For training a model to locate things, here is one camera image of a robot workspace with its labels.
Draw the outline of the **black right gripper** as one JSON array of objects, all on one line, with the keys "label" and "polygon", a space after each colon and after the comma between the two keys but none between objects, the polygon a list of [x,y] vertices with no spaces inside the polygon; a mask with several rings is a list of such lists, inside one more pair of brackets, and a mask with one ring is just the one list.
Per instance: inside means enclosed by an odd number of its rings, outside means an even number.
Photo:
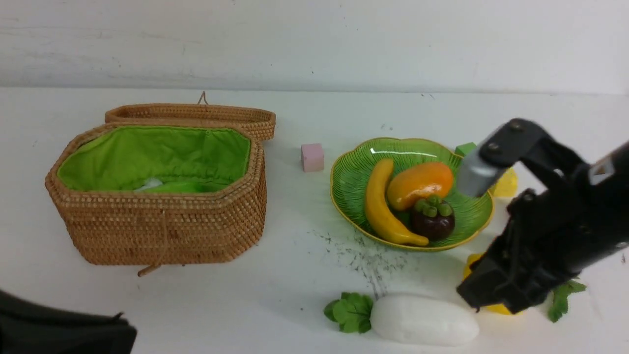
[{"label": "black right gripper", "polygon": [[541,304],[587,267],[628,246],[628,191],[528,190],[510,220],[471,266],[457,293],[473,308],[504,304],[512,313]]}]

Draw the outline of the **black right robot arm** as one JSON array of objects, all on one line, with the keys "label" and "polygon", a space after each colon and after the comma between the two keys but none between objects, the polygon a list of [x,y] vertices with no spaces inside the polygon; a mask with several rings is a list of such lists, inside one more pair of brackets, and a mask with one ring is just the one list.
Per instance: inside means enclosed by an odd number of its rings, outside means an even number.
[{"label": "black right robot arm", "polygon": [[472,308],[503,304],[519,313],[628,246],[627,144],[588,164],[546,141],[522,163],[546,190],[528,188],[506,206],[504,230],[457,287]]}]

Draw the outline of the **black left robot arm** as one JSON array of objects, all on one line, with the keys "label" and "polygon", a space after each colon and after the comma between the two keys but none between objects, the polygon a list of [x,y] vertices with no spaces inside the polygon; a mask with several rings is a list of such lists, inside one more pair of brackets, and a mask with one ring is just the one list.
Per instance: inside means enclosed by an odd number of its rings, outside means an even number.
[{"label": "black left robot arm", "polygon": [[121,312],[63,311],[0,293],[2,354],[130,354],[136,336]]}]

